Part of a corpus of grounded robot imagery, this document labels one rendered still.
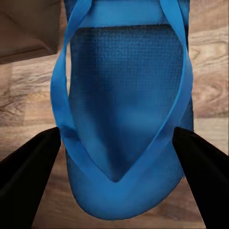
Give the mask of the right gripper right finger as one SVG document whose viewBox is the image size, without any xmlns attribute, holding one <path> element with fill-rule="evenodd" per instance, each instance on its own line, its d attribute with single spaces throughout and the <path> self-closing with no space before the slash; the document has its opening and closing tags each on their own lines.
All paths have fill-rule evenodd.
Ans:
<svg viewBox="0 0 229 229">
<path fill-rule="evenodd" d="M 172 142 L 207 229 L 229 229 L 229 156 L 179 127 Z"/>
</svg>

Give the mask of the sandal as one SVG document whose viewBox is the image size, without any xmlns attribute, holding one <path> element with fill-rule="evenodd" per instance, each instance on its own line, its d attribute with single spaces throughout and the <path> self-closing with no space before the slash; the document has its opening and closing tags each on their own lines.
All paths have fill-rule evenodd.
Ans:
<svg viewBox="0 0 229 229">
<path fill-rule="evenodd" d="M 51 103 L 73 196 L 131 219 L 178 186 L 175 127 L 194 131 L 190 0 L 64 0 L 68 27 Z M 67 45 L 71 79 L 67 91 Z"/>
</svg>

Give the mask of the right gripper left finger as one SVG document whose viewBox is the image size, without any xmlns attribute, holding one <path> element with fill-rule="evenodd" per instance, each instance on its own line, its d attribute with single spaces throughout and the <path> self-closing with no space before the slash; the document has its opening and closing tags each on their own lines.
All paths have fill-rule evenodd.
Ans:
<svg viewBox="0 0 229 229">
<path fill-rule="evenodd" d="M 60 146 L 56 126 L 0 161 L 0 229 L 31 229 Z"/>
</svg>

